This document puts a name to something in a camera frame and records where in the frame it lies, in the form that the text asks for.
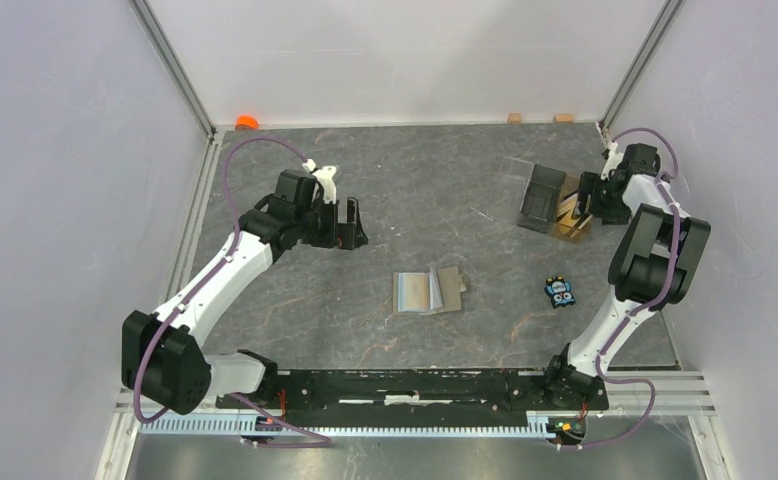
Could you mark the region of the olive card holder wallet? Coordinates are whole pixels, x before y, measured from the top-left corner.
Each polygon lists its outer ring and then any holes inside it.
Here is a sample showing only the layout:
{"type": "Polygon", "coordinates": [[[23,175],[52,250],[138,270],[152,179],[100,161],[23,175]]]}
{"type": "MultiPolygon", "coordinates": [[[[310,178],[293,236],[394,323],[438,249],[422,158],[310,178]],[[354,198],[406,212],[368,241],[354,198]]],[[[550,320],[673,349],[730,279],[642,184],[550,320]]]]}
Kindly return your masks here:
{"type": "Polygon", "coordinates": [[[462,309],[467,285],[456,266],[428,272],[401,272],[393,276],[393,313],[430,316],[462,309]]]}

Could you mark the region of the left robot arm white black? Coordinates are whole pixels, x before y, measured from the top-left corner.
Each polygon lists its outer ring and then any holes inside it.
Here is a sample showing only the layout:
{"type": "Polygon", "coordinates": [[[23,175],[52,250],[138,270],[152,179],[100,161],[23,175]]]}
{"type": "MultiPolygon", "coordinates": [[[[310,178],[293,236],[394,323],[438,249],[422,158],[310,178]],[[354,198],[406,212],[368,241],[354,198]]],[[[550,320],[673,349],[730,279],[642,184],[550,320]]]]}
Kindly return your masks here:
{"type": "Polygon", "coordinates": [[[368,242],[359,202],[337,197],[335,166],[308,162],[287,169],[275,190],[237,216],[234,230],[189,283],[151,313],[135,310],[122,325],[122,382],[142,423],[143,400],[163,413],[186,415],[209,397],[239,393],[255,407],[271,405],[275,363],[251,352],[206,355],[213,327],[237,297],[288,250],[300,244],[354,250],[368,242]]]}

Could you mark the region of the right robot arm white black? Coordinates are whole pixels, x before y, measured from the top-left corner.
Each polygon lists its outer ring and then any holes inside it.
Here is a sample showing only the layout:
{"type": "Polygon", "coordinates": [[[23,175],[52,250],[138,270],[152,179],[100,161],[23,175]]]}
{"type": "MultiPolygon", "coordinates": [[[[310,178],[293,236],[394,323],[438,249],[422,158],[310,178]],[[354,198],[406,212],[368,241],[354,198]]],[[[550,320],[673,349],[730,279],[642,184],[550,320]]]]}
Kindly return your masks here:
{"type": "Polygon", "coordinates": [[[627,229],[609,266],[608,297],[545,370],[543,396],[556,408],[606,406],[612,359],[639,326],[684,299],[712,232],[673,198],[655,147],[611,142],[603,157],[601,173],[581,175],[576,206],[627,229]]]}

